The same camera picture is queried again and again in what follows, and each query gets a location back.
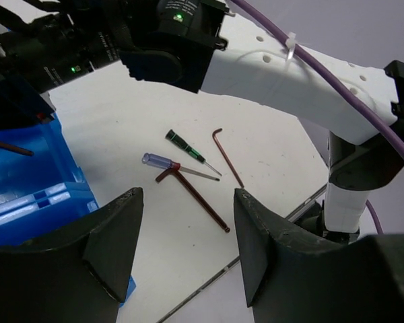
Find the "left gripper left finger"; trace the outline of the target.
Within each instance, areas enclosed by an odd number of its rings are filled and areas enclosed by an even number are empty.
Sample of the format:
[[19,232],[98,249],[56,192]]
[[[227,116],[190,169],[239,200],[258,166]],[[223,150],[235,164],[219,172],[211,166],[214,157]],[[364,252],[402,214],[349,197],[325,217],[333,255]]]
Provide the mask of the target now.
[[143,190],[19,246],[0,247],[0,322],[115,322],[126,300]]

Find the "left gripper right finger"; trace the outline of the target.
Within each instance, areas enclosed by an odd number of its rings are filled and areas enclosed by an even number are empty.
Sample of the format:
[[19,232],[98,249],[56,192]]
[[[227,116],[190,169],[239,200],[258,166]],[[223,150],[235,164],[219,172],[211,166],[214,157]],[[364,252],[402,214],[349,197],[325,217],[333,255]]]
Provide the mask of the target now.
[[247,306],[256,322],[404,322],[404,234],[349,245],[234,193]]

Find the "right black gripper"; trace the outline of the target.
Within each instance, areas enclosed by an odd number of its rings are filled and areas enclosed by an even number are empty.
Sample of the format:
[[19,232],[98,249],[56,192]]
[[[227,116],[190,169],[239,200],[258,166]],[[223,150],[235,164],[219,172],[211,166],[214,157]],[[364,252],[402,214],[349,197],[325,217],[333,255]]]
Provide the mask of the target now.
[[47,92],[119,59],[120,1],[29,1],[45,15],[26,23],[0,5],[0,130],[45,124]]

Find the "large brown hex key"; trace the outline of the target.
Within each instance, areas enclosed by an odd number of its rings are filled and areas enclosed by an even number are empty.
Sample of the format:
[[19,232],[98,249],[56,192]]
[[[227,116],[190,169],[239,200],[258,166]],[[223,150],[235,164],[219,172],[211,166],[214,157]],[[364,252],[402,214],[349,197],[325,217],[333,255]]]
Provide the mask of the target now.
[[28,149],[24,149],[22,147],[18,147],[9,143],[4,143],[0,141],[0,149],[4,149],[6,151],[14,152],[20,155],[25,155],[25,156],[33,156],[34,152]]

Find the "purple handled precision screwdriver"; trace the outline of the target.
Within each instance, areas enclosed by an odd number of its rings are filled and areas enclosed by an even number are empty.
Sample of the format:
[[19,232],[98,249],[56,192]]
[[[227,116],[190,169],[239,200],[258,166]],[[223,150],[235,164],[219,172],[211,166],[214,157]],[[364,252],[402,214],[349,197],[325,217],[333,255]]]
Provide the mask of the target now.
[[163,169],[163,170],[176,170],[179,172],[185,172],[188,174],[192,174],[192,175],[206,178],[209,180],[213,180],[216,182],[220,181],[220,179],[215,176],[210,176],[208,174],[204,174],[203,172],[199,172],[196,170],[192,170],[190,168],[186,168],[178,162],[172,161],[169,158],[162,157],[162,156],[159,156],[159,155],[156,155],[153,153],[145,153],[143,155],[143,157],[141,158],[141,161],[143,164],[152,166],[155,168],[159,168],[159,169]]

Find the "medium brown hex key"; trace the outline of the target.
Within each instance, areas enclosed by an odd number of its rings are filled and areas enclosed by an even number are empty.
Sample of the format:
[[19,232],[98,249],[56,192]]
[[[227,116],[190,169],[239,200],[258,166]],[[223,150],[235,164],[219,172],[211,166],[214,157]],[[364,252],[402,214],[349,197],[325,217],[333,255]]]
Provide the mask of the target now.
[[209,216],[221,227],[225,233],[230,233],[228,224],[218,215],[214,208],[203,198],[197,189],[178,171],[167,169],[161,172],[155,181],[159,184],[166,177],[172,176],[187,190],[187,192],[198,202],[198,204],[209,214]]

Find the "small brown hex key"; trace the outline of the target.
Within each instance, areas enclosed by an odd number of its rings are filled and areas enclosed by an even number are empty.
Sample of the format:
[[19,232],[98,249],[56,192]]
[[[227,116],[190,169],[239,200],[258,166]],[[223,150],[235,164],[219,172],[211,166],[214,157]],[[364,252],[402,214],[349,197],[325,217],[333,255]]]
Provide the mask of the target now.
[[228,165],[230,171],[232,172],[232,174],[234,175],[239,187],[244,188],[244,183],[241,179],[241,177],[239,176],[238,172],[236,171],[236,168],[234,167],[233,163],[231,162],[228,154],[226,153],[226,151],[224,150],[222,144],[220,143],[220,140],[218,139],[217,135],[219,133],[221,133],[223,131],[223,128],[218,128],[216,130],[214,130],[211,134],[212,139],[215,143],[215,145],[217,146],[217,148],[219,149],[222,157],[224,158],[226,164]]

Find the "green black precision screwdriver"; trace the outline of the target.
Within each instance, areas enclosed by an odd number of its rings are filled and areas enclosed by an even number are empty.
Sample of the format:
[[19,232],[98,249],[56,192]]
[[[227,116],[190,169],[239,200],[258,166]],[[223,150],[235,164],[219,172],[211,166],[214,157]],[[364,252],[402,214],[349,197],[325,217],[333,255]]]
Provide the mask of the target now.
[[214,171],[217,175],[222,176],[222,174],[217,171],[213,166],[211,166],[207,160],[191,145],[189,145],[181,136],[179,136],[175,131],[170,129],[166,135],[165,139],[177,146],[180,150],[187,153],[193,159],[197,160],[203,165],[206,165],[210,170]]

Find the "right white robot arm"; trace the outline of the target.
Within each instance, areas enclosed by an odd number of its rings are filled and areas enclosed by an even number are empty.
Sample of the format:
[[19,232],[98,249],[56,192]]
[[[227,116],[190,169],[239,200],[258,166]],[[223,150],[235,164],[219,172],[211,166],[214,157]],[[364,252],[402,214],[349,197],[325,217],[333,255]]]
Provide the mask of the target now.
[[308,231],[348,243],[371,191],[404,167],[404,63],[361,67],[304,48],[246,1],[0,5],[0,130],[49,122],[40,95],[115,62],[137,81],[227,95],[330,132],[329,179]]

